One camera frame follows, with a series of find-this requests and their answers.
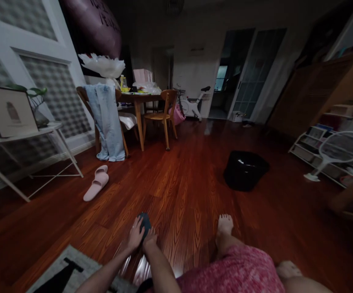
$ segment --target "doormat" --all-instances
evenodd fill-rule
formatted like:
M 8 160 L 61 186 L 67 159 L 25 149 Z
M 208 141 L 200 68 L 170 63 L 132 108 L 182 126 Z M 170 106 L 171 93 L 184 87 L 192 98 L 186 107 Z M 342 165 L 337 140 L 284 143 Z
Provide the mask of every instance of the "doormat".
M 27 293 L 75 293 L 78 287 L 101 267 L 96 261 L 69 245 Z M 117 276 L 107 292 L 136 291 L 136 286 Z

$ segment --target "balloon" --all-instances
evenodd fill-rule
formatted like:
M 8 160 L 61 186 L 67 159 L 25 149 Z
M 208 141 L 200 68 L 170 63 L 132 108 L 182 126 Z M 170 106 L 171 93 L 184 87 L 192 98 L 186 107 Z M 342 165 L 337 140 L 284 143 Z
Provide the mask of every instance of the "balloon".
M 119 58 L 121 30 L 115 17 L 102 0 L 64 0 L 81 31 L 106 56 Z

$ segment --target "pink box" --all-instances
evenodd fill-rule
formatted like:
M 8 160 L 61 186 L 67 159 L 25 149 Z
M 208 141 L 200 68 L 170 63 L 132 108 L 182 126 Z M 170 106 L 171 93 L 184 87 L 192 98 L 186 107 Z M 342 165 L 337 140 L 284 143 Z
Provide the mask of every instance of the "pink box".
M 133 69 L 134 79 L 138 83 L 152 82 L 152 72 L 147 69 Z

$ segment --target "person's hand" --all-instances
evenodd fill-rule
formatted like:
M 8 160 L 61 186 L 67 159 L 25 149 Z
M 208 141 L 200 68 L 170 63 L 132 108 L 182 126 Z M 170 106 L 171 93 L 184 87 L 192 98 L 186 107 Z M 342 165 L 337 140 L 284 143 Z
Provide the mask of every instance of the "person's hand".
M 132 228 L 130 229 L 129 238 L 127 240 L 127 248 L 132 251 L 135 250 L 140 245 L 140 242 L 144 236 L 145 227 L 143 227 L 140 233 L 140 226 L 142 221 L 143 221 L 142 217 L 139 217 L 139 218 L 137 217 L 134 220 Z
M 152 227 L 151 229 L 149 229 L 149 232 L 143 242 L 144 252 L 147 253 L 147 250 L 150 249 L 150 247 L 156 246 L 157 245 L 156 242 L 157 242 L 156 229 Z

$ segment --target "light blue jeans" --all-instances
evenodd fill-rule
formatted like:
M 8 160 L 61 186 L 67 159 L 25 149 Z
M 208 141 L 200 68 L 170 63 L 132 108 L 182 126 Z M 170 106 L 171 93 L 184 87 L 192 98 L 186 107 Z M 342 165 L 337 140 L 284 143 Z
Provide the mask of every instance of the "light blue jeans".
M 97 85 L 85 85 L 84 88 L 102 144 L 102 150 L 96 157 L 103 161 L 123 161 L 125 150 L 115 100 L 115 87 L 98 83 Z

